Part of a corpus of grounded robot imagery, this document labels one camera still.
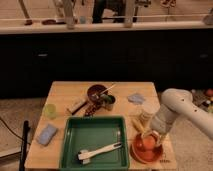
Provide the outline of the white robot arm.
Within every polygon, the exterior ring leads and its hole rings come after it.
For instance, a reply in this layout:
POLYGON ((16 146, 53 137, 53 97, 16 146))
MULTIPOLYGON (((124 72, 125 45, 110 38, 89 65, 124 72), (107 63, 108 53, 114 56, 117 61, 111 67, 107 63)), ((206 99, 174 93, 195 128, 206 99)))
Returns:
POLYGON ((161 145, 180 116, 188 118, 201 132, 213 140, 213 116, 193 103, 192 93, 184 89, 169 88, 161 94, 161 106, 151 118, 149 128, 142 137, 156 133, 157 144, 161 145))

